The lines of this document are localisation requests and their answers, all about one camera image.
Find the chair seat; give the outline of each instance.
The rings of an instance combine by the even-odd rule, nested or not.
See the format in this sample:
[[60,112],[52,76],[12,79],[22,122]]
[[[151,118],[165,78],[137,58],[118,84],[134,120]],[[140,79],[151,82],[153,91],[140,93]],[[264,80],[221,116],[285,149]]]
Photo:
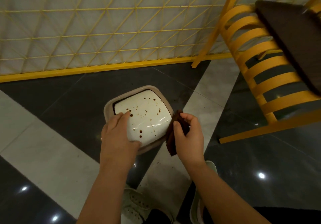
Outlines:
[[321,19],[302,5],[259,0],[255,7],[301,79],[321,95]]

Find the hand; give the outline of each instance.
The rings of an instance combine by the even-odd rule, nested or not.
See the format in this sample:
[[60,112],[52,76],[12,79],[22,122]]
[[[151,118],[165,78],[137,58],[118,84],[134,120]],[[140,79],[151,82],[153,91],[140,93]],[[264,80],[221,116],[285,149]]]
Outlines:
[[126,174],[135,162],[141,142],[130,142],[127,137],[127,121],[130,113],[113,116],[101,132],[100,171],[113,167]]
[[197,117],[187,113],[180,113],[180,116],[191,126],[189,133],[185,136],[180,123],[174,122],[176,152],[188,170],[189,167],[205,164],[203,155],[204,137]]

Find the person's left hand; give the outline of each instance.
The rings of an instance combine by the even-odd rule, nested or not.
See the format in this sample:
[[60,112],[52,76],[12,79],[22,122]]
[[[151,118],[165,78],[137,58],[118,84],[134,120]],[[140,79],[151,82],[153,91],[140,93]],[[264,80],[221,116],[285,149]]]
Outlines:
[[130,113],[113,116],[101,132],[100,171],[114,168],[126,174],[135,162],[141,142],[131,142],[127,137],[127,121]]

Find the yellow metal chair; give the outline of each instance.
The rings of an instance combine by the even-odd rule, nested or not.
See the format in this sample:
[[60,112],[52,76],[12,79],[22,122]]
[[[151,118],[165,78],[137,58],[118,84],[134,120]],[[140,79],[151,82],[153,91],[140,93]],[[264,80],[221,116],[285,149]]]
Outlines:
[[[258,102],[265,118],[267,119],[268,125],[253,129],[250,131],[238,133],[232,136],[224,137],[220,139],[220,143],[227,143],[230,141],[245,139],[249,137],[254,137],[266,133],[272,133],[276,131],[281,131],[285,129],[290,129],[310,123],[314,123],[321,120],[321,109],[293,116],[286,120],[277,120],[274,112],[298,105],[305,102],[311,102],[315,100],[320,100],[321,97],[315,95],[311,91],[300,91],[280,98],[276,98],[272,101],[267,102],[264,93],[277,88],[279,86],[290,84],[294,82],[301,82],[301,78],[296,72],[284,73],[281,75],[274,76],[268,80],[263,81],[260,84],[256,84],[254,77],[270,68],[274,68],[282,65],[289,65],[289,62],[285,56],[275,56],[266,60],[262,60],[258,64],[251,68],[248,68],[246,62],[253,56],[258,56],[262,59],[263,56],[271,50],[279,50],[278,45],[273,41],[266,41],[254,45],[245,52],[240,52],[239,48],[250,41],[251,39],[271,36],[268,31],[264,28],[264,25],[256,16],[251,16],[250,14],[254,12],[253,6],[240,5],[233,7],[236,0],[227,0],[223,11],[220,16],[220,20],[217,23],[215,29],[210,35],[209,40],[200,52],[200,55],[195,59],[192,67],[195,68],[200,61],[202,61],[203,56],[207,54],[212,45],[214,44],[217,36],[222,35],[227,47],[229,48],[236,64],[238,65],[240,72],[244,76],[252,94],[254,95],[256,101]],[[310,0],[306,6],[315,12],[321,11],[321,3],[317,3],[319,0]],[[235,22],[231,23],[231,19],[236,15],[249,14]],[[235,33],[244,27],[254,27],[249,31],[240,35],[237,39],[233,40],[232,37]]]

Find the green shoe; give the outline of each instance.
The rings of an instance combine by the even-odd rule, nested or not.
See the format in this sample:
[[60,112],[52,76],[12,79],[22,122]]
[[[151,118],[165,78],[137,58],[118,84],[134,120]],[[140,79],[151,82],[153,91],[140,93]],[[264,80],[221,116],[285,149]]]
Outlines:
[[164,208],[160,208],[152,199],[142,195],[137,190],[125,188],[122,202],[122,214],[134,224],[141,224],[147,220],[151,210],[162,211],[171,221],[174,222],[172,214]]
[[[216,166],[212,161],[205,162],[210,169],[217,173]],[[195,196],[192,202],[191,210],[189,211],[189,218],[193,224],[204,224],[201,213],[201,196],[197,192],[197,189],[195,190]]]

